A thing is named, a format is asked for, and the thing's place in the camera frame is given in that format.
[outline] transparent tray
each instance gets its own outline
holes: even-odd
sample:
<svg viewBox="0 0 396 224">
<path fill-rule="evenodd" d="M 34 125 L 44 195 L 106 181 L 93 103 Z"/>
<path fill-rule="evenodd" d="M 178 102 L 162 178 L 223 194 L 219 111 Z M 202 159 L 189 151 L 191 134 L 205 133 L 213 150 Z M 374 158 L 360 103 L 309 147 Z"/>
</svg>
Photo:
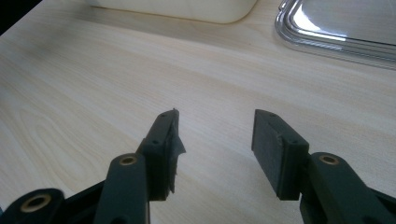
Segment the transparent tray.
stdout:
<svg viewBox="0 0 396 224">
<path fill-rule="evenodd" d="M 283 0 L 279 11 L 290 47 L 396 70 L 396 0 Z"/>
</svg>

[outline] table surface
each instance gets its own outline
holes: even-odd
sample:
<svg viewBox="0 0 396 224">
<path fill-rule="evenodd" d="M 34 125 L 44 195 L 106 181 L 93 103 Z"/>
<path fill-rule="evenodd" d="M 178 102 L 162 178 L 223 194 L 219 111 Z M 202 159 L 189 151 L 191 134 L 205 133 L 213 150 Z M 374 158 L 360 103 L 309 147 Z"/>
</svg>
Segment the table surface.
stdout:
<svg viewBox="0 0 396 224">
<path fill-rule="evenodd" d="M 303 223 L 250 150 L 255 109 L 395 197 L 396 72 L 288 49 L 279 4 L 214 24 L 42 2 L 0 37 L 0 205 L 96 184 L 172 108 L 187 153 L 152 223 Z"/>
</svg>

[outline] clear plastic lid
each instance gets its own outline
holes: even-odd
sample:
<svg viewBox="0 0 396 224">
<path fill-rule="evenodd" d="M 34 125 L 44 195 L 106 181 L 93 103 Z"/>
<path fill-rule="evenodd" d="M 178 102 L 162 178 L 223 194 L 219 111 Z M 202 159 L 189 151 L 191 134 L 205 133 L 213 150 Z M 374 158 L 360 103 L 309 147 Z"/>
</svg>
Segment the clear plastic lid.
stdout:
<svg viewBox="0 0 396 224">
<path fill-rule="evenodd" d="M 396 70 L 396 0 L 284 0 L 276 30 L 294 49 Z"/>
</svg>

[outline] white plastic container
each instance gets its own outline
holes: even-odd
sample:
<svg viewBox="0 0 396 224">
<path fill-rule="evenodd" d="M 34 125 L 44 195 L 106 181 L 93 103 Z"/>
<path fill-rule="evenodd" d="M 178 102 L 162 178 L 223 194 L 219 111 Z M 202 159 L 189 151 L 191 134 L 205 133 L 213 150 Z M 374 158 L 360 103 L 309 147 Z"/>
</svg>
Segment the white plastic container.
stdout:
<svg viewBox="0 0 396 224">
<path fill-rule="evenodd" d="M 228 23 L 245 17 L 257 0 L 86 0 L 107 7 L 176 18 Z"/>
</svg>

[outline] wooden table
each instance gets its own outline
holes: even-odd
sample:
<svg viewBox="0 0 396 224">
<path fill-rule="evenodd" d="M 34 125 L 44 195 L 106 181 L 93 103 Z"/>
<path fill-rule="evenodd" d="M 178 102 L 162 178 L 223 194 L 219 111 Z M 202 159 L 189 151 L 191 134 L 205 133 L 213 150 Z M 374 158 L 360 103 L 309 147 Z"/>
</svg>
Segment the wooden table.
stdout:
<svg viewBox="0 0 396 224">
<path fill-rule="evenodd" d="M 103 180 L 172 108 L 188 152 L 152 223 L 302 223 L 250 150 L 256 108 L 395 197 L 396 72 L 286 48 L 279 4 L 221 25 L 41 3 L 0 37 L 0 205 Z"/>
</svg>

